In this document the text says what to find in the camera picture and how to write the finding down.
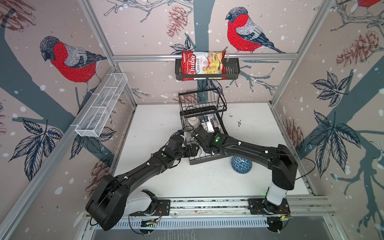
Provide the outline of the white red dotted bowl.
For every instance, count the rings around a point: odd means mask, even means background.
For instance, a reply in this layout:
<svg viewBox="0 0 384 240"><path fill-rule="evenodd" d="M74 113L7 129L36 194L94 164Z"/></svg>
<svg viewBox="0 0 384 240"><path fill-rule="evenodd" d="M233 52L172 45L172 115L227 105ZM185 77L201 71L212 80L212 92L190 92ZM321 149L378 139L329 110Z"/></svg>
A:
<svg viewBox="0 0 384 240"><path fill-rule="evenodd" d="M188 122L189 126L191 126L194 129L199 127L200 124L201 124L201 121L200 121L199 117L187 118L187 122Z"/></svg>

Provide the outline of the blue geometric patterned bowl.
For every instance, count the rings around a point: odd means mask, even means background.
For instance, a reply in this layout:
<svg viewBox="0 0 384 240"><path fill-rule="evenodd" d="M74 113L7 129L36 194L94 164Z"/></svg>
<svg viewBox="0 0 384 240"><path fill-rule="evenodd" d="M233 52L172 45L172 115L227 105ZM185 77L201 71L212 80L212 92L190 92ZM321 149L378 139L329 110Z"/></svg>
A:
<svg viewBox="0 0 384 240"><path fill-rule="evenodd" d="M253 162L233 156L231 159L231 166L233 170L239 174L247 174L253 167Z"/></svg>

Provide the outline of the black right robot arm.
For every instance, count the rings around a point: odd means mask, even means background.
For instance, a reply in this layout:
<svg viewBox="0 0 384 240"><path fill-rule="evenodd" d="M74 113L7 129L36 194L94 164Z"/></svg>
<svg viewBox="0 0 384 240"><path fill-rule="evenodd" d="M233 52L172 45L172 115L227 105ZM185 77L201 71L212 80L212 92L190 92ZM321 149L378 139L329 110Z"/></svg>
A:
<svg viewBox="0 0 384 240"><path fill-rule="evenodd" d="M202 127L193 130L191 135L206 153L243 158L271 170L272 182L262 201L263 211L272 215L283 209L283 200L287 192L294 189L298 171L298 163L288 147L259 146L227 134L208 133Z"/></svg>

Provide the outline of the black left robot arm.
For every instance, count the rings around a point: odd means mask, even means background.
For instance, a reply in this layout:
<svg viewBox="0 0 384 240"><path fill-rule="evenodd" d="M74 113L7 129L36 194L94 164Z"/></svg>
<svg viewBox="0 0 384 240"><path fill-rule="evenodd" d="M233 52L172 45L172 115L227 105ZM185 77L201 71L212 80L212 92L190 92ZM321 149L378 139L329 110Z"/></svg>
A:
<svg viewBox="0 0 384 240"><path fill-rule="evenodd" d="M183 135L173 135L168 142L140 166L116 177L107 174L101 178L86 205L86 211L104 231L112 229L122 218L129 195L150 178L182 158L195 157L200 147L187 144Z"/></svg>

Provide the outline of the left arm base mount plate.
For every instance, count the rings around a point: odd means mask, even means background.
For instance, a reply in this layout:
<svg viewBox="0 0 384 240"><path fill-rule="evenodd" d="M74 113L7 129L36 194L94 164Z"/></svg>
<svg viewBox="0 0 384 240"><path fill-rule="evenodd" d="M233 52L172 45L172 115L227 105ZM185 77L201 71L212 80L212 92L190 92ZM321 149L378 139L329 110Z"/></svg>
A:
<svg viewBox="0 0 384 240"><path fill-rule="evenodd" d="M156 207L152 213L149 211L145 212L135 212L130 214L130 217L160 217L160 216L169 216L171 209L171 200L157 200Z"/></svg>

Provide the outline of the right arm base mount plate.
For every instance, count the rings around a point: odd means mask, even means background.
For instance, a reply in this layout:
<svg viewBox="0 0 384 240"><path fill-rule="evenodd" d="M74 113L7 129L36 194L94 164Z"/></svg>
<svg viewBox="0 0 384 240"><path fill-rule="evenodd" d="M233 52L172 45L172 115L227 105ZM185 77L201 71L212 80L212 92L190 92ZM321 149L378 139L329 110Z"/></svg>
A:
<svg viewBox="0 0 384 240"><path fill-rule="evenodd" d="M275 205L267 201L266 198L248 199L248 209L252 215L281 215L290 216L291 211L288 200L283 199L280 205Z"/></svg>

